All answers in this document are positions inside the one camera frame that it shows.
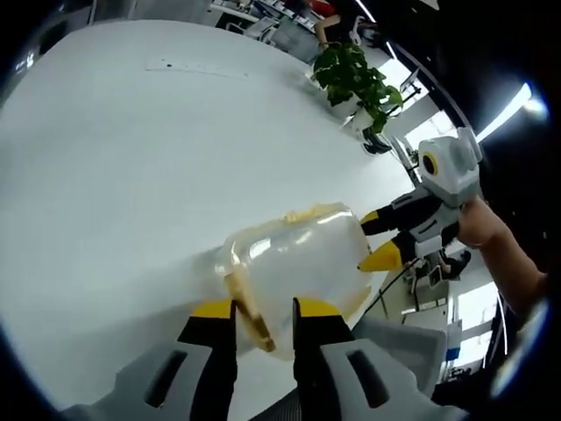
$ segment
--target human arm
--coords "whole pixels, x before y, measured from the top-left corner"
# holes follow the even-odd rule
[[[537,269],[510,229],[480,198],[464,206],[459,225],[458,239],[481,251],[511,310],[522,317],[528,316],[543,296],[545,274]]]
[[[325,28],[330,26],[338,25],[341,22],[341,17],[339,15],[329,16],[324,20],[320,20],[314,25],[314,30],[316,31],[316,38],[319,41],[320,46],[327,46],[327,37],[325,36]]]

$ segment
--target plant pot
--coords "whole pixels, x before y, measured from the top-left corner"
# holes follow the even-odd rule
[[[349,116],[359,110],[359,97],[353,95],[351,99],[331,107],[331,114],[344,122]]]
[[[364,108],[361,108],[357,111],[354,117],[347,123],[344,127],[346,130],[350,131],[353,136],[355,136],[358,140],[364,141],[365,137],[363,136],[362,132],[370,127],[373,123],[372,117],[370,114],[366,112]]]

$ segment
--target clear plastic container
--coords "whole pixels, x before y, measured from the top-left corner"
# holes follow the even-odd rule
[[[218,251],[218,266],[241,303],[238,331],[275,356],[293,358],[293,298],[321,299],[352,316],[370,292],[372,275],[357,269],[369,253],[359,221],[341,203],[231,235]]]

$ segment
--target human hand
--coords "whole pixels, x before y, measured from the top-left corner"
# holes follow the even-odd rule
[[[466,246],[481,248],[506,230],[505,223],[481,198],[475,197],[462,208],[458,239]]]

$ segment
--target green leaves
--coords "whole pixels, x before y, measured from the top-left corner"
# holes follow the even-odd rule
[[[368,67],[364,52],[354,44],[330,44],[314,63],[314,74],[327,89],[331,106],[348,101],[353,94],[358,96],[359,104],[373,118],[370,130],[374,133],[384,128],[389,110],[403,106],[400,91],[384,84],[386,77]]]

